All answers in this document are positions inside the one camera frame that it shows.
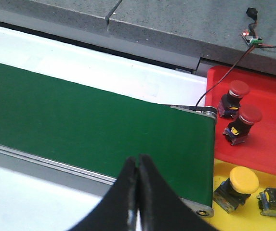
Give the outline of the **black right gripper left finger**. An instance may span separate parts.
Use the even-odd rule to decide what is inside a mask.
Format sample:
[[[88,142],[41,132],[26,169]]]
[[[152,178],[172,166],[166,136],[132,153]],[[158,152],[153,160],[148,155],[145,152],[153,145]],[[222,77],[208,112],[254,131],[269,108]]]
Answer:
[[[98,205],[71,231],[134,231],[137,222],[137,174],[134,157],[126,159],[114,184]]]

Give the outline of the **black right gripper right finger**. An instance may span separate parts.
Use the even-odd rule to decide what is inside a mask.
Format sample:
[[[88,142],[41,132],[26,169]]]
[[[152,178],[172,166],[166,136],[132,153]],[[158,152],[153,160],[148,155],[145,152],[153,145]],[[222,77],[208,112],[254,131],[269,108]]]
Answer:
[[[149,155],[139,156],[137,174],[137,202],[143,231],[216,230],[181,201]]]

